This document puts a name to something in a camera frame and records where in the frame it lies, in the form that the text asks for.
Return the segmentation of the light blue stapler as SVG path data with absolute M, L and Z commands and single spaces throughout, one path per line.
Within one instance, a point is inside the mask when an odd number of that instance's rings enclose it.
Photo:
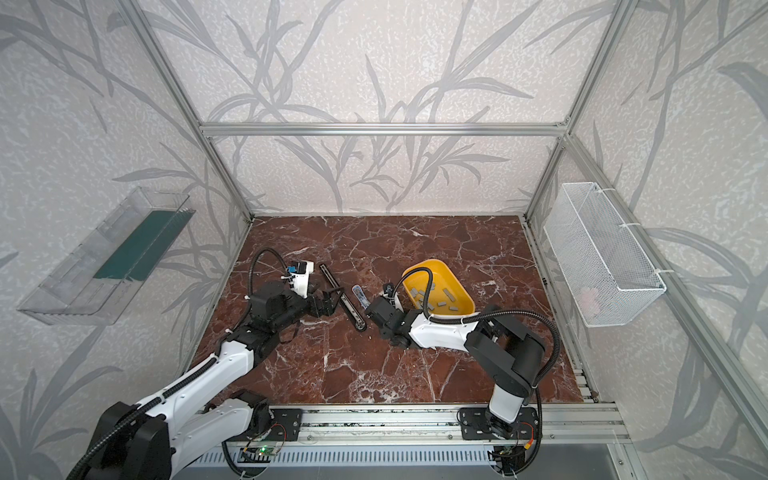
M 352 287 L 352 293 L 357 298 L 363 310 L 366 310 L 370 306 L 371 302 L 360 285 L 354 285 Z

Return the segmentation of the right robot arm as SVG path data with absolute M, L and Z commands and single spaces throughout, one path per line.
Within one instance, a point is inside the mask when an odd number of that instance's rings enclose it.
M 472 356 L 494 382 L 485 424 L 500 438 L 512 437 L 520 410 L 538 393 L 562 348 L 556 323 L 528 310 L 491 306 L 470 316 L 439 318 L 416 309 L 401 310 L 380 296 L 365 314 L 394 346 Z

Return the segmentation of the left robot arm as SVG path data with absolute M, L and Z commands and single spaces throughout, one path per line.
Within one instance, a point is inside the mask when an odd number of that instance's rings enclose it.
M 343 291 L 302 296 L 280 281 L 264 284 L 206 360 L 153 395 L 107 409 L 69 478 L 171 479 L 232 438 L 270 434 L 275 421 L 264 396 L 240 390 L 216 407 L 210 400 L 263 362 L 282 330 L 306 315 L 333 315 Z

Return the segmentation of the grey staple strips in tray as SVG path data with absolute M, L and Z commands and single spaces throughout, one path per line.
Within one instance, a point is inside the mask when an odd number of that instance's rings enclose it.
M 409 294 L 413 305 L 418 308 L 423 307 L 425 292 L 420 288 L 409 288 Z M 456 312 L 459 310 L 460 302 L 458 298 L 449 289 L 437 291 L 433 288 L 428 295 L 427 309 L 429 311 L 447 310 Z

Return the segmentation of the yellow plastic tray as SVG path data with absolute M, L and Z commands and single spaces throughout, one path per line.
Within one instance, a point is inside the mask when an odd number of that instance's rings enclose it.
M 403 275 L 406 276 L 410 271 L 416 270 L 418 268 L 427 268 L 432 272 L 433 281 L 432 281 L 431 290 L 433 288 L 435 288 L 437 291 L 440 291 L 442 289 L 449 289 L 450 291 L 453 292 L 453 294 L 458 298 L 458 301 L 460 302 L 459 310 L 456 312 L 447 311 L 447 310 L 437 310 L 437 311 L 428 310 L 431 315 L 467 316 L 475 313 L 476 308 L 475 308 L 474 301 L 472 300 L 472 298 L 470 297 L 466 289 L 459 282 L 457 277 L 450 270 L 447 264 L 445 264 L 443 261 L 439 259 L 429 259 L 406 269 L 403 272 Z M 426 272 L 420 271 L 420 272 L 414 273 L 413 275 L 408 276 L 403 282 L 403 287 L 405 288 L 406 293 L 409 288 L 420 288 L 424 292 L 426 292 L 427 281 L 428 281 L 428 274 Z

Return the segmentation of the aluminium front rail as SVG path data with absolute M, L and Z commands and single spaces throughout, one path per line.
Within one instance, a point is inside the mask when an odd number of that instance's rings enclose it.
M 611 403 L 543 405 L 542 418 L 526 419 L 515 439 L 484 434 L 460 404 L 278 405 L 280 425 L 266 438 L 287 447 L 383 445 L 524 445 L 534 435 L 550 444 L 614 444 L 631 441 Z

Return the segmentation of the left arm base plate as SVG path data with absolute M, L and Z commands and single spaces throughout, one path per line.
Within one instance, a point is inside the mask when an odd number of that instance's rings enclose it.
M 234 441 L 296 442 L 302 425 L 303 410 L 299 408 L 271 409 L 269 417 L 257 412 L 248 430 L 233 437 Z

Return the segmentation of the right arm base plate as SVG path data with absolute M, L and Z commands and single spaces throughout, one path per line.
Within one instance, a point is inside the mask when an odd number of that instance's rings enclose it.
M 457 413 L 463 440 L 511 440 L 529 442 L 535 439 L 540 419 L 535 408 L 524 406 L 512 422 L 501 420 L 488 408 L 464 407 Z

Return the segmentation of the clear acrylic wall shelf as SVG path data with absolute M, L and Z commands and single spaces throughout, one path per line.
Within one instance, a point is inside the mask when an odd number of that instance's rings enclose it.
M 18 311 L 50 326 L 114 324 L 194 213 L 186 193 L 135 188 Z

